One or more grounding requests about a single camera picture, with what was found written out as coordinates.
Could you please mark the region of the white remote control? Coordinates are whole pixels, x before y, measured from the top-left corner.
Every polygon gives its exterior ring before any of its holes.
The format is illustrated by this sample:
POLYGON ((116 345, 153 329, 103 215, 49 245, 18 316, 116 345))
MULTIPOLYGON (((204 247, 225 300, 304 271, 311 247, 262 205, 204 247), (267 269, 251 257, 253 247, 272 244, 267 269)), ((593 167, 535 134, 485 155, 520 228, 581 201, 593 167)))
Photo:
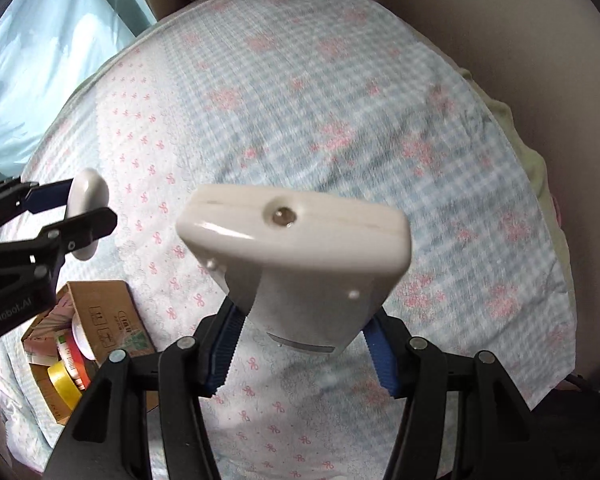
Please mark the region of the white remote control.
POLYGON ((175 229, 254 325, 320 356, 347 348, 412 260, 402 210, 289 188, 198 186, 175 229))

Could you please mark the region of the white earbuds case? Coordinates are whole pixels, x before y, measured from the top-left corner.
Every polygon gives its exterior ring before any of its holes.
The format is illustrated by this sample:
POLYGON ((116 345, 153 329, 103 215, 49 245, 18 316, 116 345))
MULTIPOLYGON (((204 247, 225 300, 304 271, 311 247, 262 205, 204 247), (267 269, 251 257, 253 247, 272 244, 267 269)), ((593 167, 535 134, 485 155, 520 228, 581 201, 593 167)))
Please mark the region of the white earbuds case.
POLYGON ((106 180, 94 168, 85 168, 73 179, 69 190, 65 218, 107 207, 109 188, 106 180))

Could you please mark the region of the light blue curtain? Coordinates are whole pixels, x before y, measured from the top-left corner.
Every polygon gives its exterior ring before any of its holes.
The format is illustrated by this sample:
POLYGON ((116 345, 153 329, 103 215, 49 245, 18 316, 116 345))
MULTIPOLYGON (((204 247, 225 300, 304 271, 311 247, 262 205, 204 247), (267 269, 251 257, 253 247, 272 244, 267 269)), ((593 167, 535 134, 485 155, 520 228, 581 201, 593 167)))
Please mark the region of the light blue curtain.
POLYGON ((155 24, 146 0, 12 0, 0 16, 0 180, 84 80, 155 24))

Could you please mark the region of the beige sofa backrest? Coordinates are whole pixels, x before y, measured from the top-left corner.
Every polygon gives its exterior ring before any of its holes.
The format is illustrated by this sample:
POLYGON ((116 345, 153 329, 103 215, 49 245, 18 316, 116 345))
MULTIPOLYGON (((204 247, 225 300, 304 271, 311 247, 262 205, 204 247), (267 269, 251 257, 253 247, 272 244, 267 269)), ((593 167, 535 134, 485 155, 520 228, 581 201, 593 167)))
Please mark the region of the beige sofa backrest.
POLYGON ((577 372, 600 377, 600 12, 591 0, 376 0, 492 98, 548 167, 577 297, 577 372))

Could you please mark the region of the brown cardboard box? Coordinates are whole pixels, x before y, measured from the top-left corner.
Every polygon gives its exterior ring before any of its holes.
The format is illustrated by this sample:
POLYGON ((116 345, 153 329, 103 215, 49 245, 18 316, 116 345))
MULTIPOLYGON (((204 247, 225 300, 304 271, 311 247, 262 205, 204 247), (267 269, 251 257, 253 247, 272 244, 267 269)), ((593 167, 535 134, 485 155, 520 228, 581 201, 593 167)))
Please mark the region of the brown cardboard box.
POLYGON ((38 315, 21 338, 34 380, 55 422, 71 415, 47 375, 47 367, 65 364, 82 393, 116 349, 129 356, 156 352, 131 289, 124 281, 69 282, 56 295, 56 304, 38 315))

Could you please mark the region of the yellow tape roll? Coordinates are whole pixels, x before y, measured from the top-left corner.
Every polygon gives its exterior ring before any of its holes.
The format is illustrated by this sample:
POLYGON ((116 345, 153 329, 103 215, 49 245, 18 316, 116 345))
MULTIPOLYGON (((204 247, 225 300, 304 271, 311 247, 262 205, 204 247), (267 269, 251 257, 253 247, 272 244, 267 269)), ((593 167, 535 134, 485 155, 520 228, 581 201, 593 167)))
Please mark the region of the yellow tape roll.
POLYGON ((82 392, 68 373, 64 362, 57 361, 47 367, 47 375, 61 400, 73 411, 79 404, 82 392))

